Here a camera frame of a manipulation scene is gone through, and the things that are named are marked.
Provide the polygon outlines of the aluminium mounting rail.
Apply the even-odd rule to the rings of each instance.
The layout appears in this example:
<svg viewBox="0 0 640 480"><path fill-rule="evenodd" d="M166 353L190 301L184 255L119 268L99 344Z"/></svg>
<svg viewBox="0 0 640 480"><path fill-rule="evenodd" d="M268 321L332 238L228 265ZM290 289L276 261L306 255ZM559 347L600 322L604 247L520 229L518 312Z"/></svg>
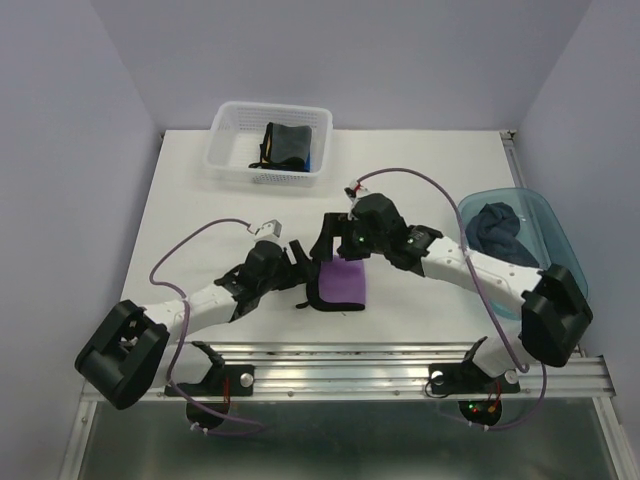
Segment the aluminium mounting rail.
<svg viewBox="0 0 640 480"><path fill-rule="evenodd" d="M228 365L254 368L253 402L414 401L437 364L459 362L469 343L221 343L211 347ZM520 389L503 399L611 398L606 362L580 351L563 368L531 366Z"/></svg>

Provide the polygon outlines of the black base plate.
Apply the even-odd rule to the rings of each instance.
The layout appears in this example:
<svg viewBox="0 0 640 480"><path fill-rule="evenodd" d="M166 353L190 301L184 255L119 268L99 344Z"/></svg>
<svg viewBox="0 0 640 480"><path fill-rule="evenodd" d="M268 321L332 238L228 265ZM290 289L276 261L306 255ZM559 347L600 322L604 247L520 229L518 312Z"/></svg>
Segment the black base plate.
<svg viewBox="0 0 640 480"><path fill-rule="evenodd" d="M429 377L424 387L425 395L445 399L461 395L458 401L460 413L471 424L483 427L496 426L501 418L504 394L521 391L518 377L507 379L506 374L491 378L472 364L436 363L429 367Z"/></svg>
<svg viewBox="0 0 640 480"><path fill-rule="evenodd" d="M255 368L250 364L211 367L199 383L179 383L178 387L193 398L216 398L203 404L219 414L229 415L234 397L253 395ZM216 429L224 419L188 403L185 407L187 419L197 427Z"/></svg>

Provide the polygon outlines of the white perforated plastic basket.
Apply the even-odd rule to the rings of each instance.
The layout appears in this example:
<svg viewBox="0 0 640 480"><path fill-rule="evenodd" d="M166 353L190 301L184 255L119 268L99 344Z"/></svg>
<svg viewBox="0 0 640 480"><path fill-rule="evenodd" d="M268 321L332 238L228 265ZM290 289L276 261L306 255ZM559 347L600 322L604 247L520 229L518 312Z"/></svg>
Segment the white perforated plastic basket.
<svg viewBox="0 0 640 480"><path fill-rule="evenodd" d="M268 123L310 126L311 173L252 169L257 162ZM229 101L216 113L204 150L203 164L220 180L245 184L312 187L329 165L333 115L324 108Z"/></svg>

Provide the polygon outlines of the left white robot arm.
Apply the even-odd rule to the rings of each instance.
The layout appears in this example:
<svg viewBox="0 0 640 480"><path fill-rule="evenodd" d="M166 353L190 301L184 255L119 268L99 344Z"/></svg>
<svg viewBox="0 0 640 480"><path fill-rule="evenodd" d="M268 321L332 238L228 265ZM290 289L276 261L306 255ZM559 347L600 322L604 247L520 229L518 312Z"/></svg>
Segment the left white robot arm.
<svg viewBox="0 0 640 480"><path fill-rule="evenodd" d="M298 241L282 248L260 240L242 264L195 293L147 306L117 303L81 348L74 367L112 406L126 409L166 382L181 337L234 322L255 310L266 294L309 283L318 272Z"/></svg>

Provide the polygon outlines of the dark navy towel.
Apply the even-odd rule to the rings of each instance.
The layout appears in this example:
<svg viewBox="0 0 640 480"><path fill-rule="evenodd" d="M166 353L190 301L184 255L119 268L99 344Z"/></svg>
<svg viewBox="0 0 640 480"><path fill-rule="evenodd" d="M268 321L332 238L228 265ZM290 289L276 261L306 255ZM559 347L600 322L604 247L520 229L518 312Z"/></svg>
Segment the dark navy towel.
<svg viewBox="0 0 640 480"><path fill-rule="evenodd" d="M524 267L537 268L539 262L517 239L520 220L503 202L485 204L465 227L472 250Z"/></svg>

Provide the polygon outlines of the translucent blue plastic bin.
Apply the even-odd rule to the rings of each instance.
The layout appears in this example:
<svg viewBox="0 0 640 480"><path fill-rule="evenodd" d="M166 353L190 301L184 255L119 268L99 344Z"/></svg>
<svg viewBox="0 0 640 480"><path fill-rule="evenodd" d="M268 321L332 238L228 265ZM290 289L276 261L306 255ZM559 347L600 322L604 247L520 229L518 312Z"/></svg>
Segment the translucent blue plastic bin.
<svg viewBox="0 0 640 480"><path fill-rule="evenodd" d="M526 188L502 188L471 194L459 204L464 229L485 204L503 202L520 220L517 239L539 262L538 268L553 264L568 268L581 293L589 296L588 283L579 261L551 205L539 193Z"/></svg>

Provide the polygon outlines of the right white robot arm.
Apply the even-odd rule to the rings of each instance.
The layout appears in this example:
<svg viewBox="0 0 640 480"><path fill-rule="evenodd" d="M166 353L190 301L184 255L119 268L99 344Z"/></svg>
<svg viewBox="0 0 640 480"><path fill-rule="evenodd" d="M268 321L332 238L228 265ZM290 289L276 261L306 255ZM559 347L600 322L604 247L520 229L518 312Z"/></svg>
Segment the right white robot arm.
<svg viewBox="0 0 640 480"><path fill-rule="evenodd" d="M474 252L436 229L407 224L380 193L355 198L346 213L325 214L311 249L314 261L373 254L399 270L475 292L486 306L499 304L520 318L518 333L499 329L477 340L460 363L438 367L437 395L482 393L507 371L531 363L562 368L593 319L566 267L525 267Z"/></svg>

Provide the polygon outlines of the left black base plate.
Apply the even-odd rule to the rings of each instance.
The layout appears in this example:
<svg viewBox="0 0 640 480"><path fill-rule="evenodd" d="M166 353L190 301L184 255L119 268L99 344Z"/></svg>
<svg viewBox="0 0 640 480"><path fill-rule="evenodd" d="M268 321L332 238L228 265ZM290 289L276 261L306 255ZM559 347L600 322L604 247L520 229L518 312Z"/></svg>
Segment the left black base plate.
<svg viewBox="0 0 640 480"><path fill-rule="evenodd" d="M234 397L253 395L255 368L250 364L211 367L199 383L179 383L178 387L193 398L216 398L203 404L219 414L229 415ZM216 429L224 419L188 403L185 407L187 419L197 427Z"/></svg>

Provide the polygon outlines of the purple towel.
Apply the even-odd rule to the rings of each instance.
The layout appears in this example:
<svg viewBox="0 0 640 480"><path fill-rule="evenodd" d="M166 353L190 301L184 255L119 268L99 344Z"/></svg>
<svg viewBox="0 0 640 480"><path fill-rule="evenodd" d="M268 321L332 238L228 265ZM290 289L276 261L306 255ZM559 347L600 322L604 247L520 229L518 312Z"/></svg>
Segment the purple towel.
<svg viewBox="0 0 640 480"><path fill-rule="evenodd" d="M315 276L305 286L306 300L296 306L330 312L359 312L366 308L366 274L362 260L347 261L333 256L314 260Z"/></svg>

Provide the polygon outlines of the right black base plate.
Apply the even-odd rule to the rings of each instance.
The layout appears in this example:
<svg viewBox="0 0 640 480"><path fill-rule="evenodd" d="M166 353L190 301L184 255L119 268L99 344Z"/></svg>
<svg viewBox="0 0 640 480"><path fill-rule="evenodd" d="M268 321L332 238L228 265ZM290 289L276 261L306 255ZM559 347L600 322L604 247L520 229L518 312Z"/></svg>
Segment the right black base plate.
<svg viewBox="0 0 640 480"><path fill-rule="evenodd" d="M491 378L472 364L436 363L429 367L429 377L424 387L425 395L445 399L461 395L458 401L460 413L471 424L483 427L496 426L501 418L504 394L521 391L518 377L507 379L506 374Z"/></svg>

